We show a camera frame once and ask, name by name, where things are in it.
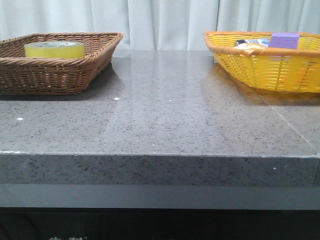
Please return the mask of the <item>yellow clear tape roll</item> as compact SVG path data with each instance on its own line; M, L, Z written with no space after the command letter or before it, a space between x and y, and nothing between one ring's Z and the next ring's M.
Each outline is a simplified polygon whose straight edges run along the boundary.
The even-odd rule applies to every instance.
M82 42L69 40L39 41L24 45L27 58L76 59L85 56Z

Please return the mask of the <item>white curtain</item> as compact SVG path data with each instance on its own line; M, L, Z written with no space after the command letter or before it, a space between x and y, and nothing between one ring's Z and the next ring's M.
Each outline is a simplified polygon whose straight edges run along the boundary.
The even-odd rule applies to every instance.
M120 50L205 50L205 31L320 31L317 0L3 0L2 40L119 32Z

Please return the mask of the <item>yellow woven basket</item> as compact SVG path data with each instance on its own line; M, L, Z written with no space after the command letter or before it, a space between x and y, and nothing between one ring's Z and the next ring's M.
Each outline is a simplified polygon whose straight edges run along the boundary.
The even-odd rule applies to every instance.
M320 91L320 36L299 33L297 49L237 49L237 40L271 38L271 32L205 31L214 58L233 78L249 87L293 93Z

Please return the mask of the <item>brown wicker basket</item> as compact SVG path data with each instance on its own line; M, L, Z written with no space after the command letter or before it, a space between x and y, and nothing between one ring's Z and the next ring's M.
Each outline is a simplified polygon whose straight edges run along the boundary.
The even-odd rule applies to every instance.
M75 95L88 88L112 61L124 35L120 32L34 33L0 42L1 95ZM24 45L77 41L85 56L75 59L29 58Z

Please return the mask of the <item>purple sponge block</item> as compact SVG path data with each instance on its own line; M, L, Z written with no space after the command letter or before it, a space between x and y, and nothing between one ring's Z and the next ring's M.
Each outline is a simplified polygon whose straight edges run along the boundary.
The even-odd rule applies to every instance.
M296 32L274 32L271 34L269 47L297 49L300 35Z

